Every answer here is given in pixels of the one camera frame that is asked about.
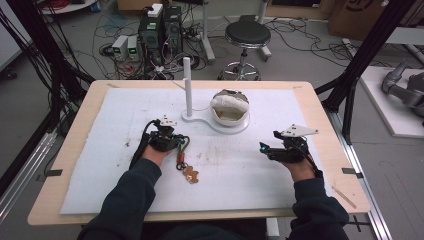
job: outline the stool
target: stool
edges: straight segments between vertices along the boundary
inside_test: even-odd
[[[259,70],[246,62],[247,49],[265,47],[271,39],[271,32],[256,21],[230,23],[225,29],[228,42],[243,48],[240,62],[228,64],[218,76],[218,80],[261,80]]]

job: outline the chair leg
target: chair leg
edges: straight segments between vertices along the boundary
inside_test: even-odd
[[[233,62],[228,64],[224,70],[222,70],[221,75],[218,79],[225,80],[261,80],[261,75],[259,70],[246,62],[247,49],[243,48],[243,52],[240,56],[240,62]]]

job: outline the table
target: table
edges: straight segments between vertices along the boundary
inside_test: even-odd
[[[193,81],[193,88],[232,89],[286,89],[293,90],[307,125],[316,126],[320,134],[313,135],[315,148],[322,161],[326,175],[332,185],[334,196],[349,213],[365,213],[369,202],[354,174],[344,174],[342,168],[351,168],[336,134],[317,98],[314,89],[307,82],[283,81]],[[48,177],[30,212],[31,225],[85,224],[94,214],[60,215],[67,188],[76,161],[84,147],[91,126],[100,110],[103,98],[109,88],[178,88],[171,81],[117,81],[99,80],[91,85],[78,115],[58,153],[52,169],[63,169],[62,175]],[[266,218],[293,216],[289,209],[250,209],[244,211],[210,212],[163,212],[148,213],[146,221],[173,221],[197,219]]]

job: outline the gray floor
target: gray floor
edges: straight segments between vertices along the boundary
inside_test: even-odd
[[[128,25],[126,31],[133,31],[138,24],[137,15],[121,15],[111,8],[98,14],[89,11],[78,11],[60,16],[64,32],[67,35],[80,63],[96,79],[106,79],[111,75],[102,74],[105,69],[113,72],[113,63],[98,54],[98,48],[105,43],[113,42],[113,38],[94,36],[104,34],[104,25]],[[219,18],[210,20],[210,29],[219,26],[211,36],[222,36],[226,20]],[[339,44],[340,38],[329,36],[326,23],[308,22],[307,32],[320,37],[321,48],[328,44]],[[284,33],[285,41],[292,47],[309,49],[313,41],[303,33]],[[229,62],[239,58],[241,50],[230,45],[222,38],[211,38],[212,47],[216,55],[216,62],[207,65],[203,70],[194,71],[193,79],[214,80],[218,73]],[[249,62],[254,63],[262,73],[262,80],[272,81],[308,81],[314,87],[339,76],[344,67],[319,58],[308,51],[290,49],[282,38],[273,33],[268,45],[273,56],[263,62],[263,57],[253,51],[249,52]],[[414,68],[422,68],[409,53],[398,50],[400,46],[387,45],[376,57],[381,62],[395,66],[402,59],[408,59]],[[94,54],[104,64],[105,69],[98,67],[94,59],[89,56]],[[330,52],[320,52],[320,55],[330,58],[341,65],[348,61],[337,60]],[[29,62],[25,57],[15,61],[13,67],[18,72],[18,78],[0,81],[0,99],[3,104],[1,112],[0,133],[0,173],[13,161],[21,147],[34,132],[47,113],[47,90],[38,80]],[[176,73],[176,79],[181,79],[182,74]],[[55,149],[49,153],[46,161],[37,171],[41,174],[47,160],[54,155],[62,139],[58,139]],[[381,117],[358,84],[357,97],[352,122],[352,141],[356,153],[364,168],[365,175],[371,185],[375,198],[380,206],[393,239],[424,239],[424,148],[423,140],[392,137],[384,125]],[[25,189],[15,207],[0,226],[1,239],[75,239],[80,231],[80,226],[29,226],[26,218],[42,187],[42,182],[31,181]],[[359,222],[368,222],[364,215],[358,215]],[[290,232],[290,218],[279,218],[281,239]],[[361,225],[360,231],[355,225],[345,227],[350,239],[374,239],[369,226]]]

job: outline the dark sleeve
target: dark sleeve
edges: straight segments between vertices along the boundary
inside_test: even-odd
[[[122,175],[99,215],[84,227],[78,239],[140,239],[144,216],[156,196],[153,187],[161,174],[155,163],[138,160]]]
[[[324,179],[313,178],[294,183],[298,217],[291,223],[289,239],[348,239],[343,226],[349,215],[340,203],[325,193]]]

